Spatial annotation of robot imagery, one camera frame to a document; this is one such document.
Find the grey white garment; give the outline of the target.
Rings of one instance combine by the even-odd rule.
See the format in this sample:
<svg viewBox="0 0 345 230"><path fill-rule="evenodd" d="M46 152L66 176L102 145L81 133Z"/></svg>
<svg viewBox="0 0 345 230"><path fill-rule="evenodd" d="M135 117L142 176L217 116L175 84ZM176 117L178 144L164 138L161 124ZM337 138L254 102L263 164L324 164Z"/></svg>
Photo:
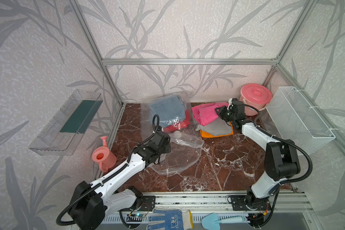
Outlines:
<svg viewBox="0 0 345 230"><path fill-rule="evenodd" d="M225 137L233 134L233 129L224 120L217 118L206 126L200 125L194 119L195 130L200 132L202 138Z"/></svg>

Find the pink garment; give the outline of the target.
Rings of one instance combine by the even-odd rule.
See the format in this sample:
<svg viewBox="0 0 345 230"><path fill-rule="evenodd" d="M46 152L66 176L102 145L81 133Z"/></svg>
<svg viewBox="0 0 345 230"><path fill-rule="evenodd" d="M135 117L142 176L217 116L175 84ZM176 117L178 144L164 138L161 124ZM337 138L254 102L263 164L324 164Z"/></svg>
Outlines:
<svg viewBox="0 0 345 230"><path fill-rule="evenodd" d="M192 114L196 122L206 126L218 118L216 108L228 106L228 103L203 103L192 108Z"/></svg>

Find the orange trousers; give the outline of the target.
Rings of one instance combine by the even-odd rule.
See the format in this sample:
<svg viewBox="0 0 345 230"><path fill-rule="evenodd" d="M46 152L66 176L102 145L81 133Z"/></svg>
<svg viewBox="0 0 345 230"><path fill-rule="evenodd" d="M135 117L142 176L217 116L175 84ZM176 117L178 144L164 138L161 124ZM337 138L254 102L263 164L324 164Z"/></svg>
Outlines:
<svg viewBox="0 0 345 230"><path fill-rule="evenodd" d="M228 103L204 104L204 107L199 109L200 124L197 125L197 130L204 131L213 137L231 135L232 127L219 118L215 111L216 108L228 105Z"/></svg>

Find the clear plastic vacuum bag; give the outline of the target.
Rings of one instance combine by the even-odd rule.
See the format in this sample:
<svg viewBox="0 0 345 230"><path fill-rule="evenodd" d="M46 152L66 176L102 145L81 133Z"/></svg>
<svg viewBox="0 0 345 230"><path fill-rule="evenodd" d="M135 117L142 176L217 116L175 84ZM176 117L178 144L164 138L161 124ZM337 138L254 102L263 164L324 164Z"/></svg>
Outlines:
<svg viewBox="0 0 345 230"><path fill-rule="evenodd" d="M159 164L151 164L156 173L160 175L177 174L187 170L189 167L196 164L201 156L202 147L204 141L195 130L192 106L190 102L190 91L180 91L170 93L167 95L154 95L141 100L140 103L140 132L143 139L152 134L152 123L150 122L149 104L161 97L169 95L178 95L182 98L185 104L186 110L190 113L190 125L187 128L167 133L170 136L171 152L168 154L162 154Z"/></svg>

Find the blue towel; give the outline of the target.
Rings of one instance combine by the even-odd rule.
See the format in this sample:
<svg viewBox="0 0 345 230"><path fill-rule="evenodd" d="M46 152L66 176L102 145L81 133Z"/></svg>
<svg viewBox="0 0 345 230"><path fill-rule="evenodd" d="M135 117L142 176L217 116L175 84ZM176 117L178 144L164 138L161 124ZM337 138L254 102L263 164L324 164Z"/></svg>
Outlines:
<svg viewBox="0 0 345 230"><path fill-rule="evenodd" d="M149 121L152 123L153 117L158 115L162 128L186 119L185 104L182 98L176 94L153 100L149 104L149 110Z"/></svg>

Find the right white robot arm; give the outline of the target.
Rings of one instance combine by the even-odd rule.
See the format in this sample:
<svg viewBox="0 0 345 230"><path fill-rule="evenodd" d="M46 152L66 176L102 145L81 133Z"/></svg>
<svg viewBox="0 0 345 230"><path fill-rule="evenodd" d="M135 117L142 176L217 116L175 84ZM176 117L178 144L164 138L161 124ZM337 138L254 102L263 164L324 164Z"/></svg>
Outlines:
<svg viewBox="0 0 345 230"><path fill-rule="evenodd" d="M219 118L265 150L265 172L247 190L244 199L248 209L256 210L270 196L277 194L281 186L307 179L313 171L313 163L309 154L292 140L284 140L260 127L257 124L260 114L254 121L247 119L247 107L259 112L255 107L236 98L231 99L228 106L215 108L215 112Z"/></svg>

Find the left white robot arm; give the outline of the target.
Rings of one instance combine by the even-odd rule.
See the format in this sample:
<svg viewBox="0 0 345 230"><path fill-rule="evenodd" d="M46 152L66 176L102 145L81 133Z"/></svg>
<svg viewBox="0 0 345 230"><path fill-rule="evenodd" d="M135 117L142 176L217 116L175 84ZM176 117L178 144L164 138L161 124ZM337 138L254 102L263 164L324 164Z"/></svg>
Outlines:
<svg viewBox="0 0 345 230"><path fill-rule="evenodd" d="M105 176L91 183L79 183L70 204L56 219L58 226L76 224L81 230L94 230L110 214L132 207L138 193L132 189L116 191L135 174L150 164L158 164L161 155L170 153L170 136L155 131L147 140L132 149L129 157Z"/></svg>

